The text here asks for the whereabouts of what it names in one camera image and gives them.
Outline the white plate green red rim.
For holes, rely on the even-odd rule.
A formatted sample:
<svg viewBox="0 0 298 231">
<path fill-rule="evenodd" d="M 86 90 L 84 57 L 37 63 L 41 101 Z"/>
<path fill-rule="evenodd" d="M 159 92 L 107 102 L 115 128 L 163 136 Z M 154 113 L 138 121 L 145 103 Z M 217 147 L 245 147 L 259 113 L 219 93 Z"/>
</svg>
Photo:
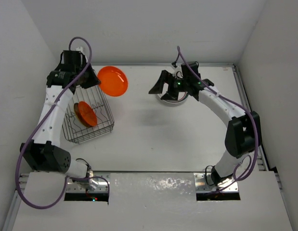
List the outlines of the white plate green red rim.
<svg viewBox="0 0 298 231">
<path fill-rule="evenodd" d="M 188 98 L 187 92 L 184 93 L 179 93 L 178 98 L 175 99 L 162 99 L 164 95 L 166 95 L 168 92 L 166 91 L 165 93 L 162 94 L 157 94 L 155 97 L 157 98 L 157 101 L 161 103 L 162 105 L 168 106 L 168 107 L 175 107 L 182 105 L 183 103 L 186 102 Z"/>
</svg>

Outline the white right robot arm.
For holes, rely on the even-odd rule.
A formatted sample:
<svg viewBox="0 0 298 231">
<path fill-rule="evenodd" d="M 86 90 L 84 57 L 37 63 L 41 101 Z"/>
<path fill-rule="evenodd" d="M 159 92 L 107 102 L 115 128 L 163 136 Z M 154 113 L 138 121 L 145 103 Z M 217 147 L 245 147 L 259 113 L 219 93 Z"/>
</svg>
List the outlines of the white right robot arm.
<svg viewBox="0 0 298 231">
<path fill-rule="evenodd" d="M 174 65 L 173 73 L 163 70 L 159 79 L 149 90 L 149 94 L 160 94 L 162 101 L 175 102 L 179 93 L 194 97 L 207 106 L 227 127 L 225 152 L 220 161 L 211 169 L 209 186 L 217 186 L 233 176 L 238 164 L 248 153 L 262 144 L 260 117 L 255 112 L 248 112 L 239 105 L 222 98 L 214 83 L 202 79 L 198 71 L 198 62 Z"/>
</svg>

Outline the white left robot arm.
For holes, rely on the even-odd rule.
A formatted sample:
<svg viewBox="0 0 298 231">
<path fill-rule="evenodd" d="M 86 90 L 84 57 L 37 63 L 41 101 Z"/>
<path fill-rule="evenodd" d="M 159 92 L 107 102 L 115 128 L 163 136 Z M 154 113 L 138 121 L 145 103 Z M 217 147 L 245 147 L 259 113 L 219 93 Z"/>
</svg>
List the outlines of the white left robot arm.
<svg viewBox="0 0 298 231">
<path fill-rule="evenodd" d="M 81 51 L 65 50 L 58 66 L 47 76 L 46 97 L 39 118 L 41 126 L 29 144 L 20 148 L 35 171 L 59 172 L 71 178 L 87 175 L 87 165 L 72 159 L 68 151 L 60 148 L 62 125 L 76 87 L 87 89 L 100 83 L 87 61 Z"/>
</svg>

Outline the small orange plate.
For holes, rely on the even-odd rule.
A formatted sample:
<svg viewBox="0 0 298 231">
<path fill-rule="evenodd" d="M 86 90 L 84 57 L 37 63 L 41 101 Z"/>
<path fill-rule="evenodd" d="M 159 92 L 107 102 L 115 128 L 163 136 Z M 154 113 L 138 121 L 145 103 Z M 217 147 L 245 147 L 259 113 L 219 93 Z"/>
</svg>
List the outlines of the small orange plate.
<svg viewBox="0 0 298 231">
<path fill-rule="evenodd" d="M 123 71 L 115 66 L 105 66 L 99 70 L 97 78 L 100 89 L 108 96 L 122 96 L 128 89 L 128 79 Z"/>
</svg>

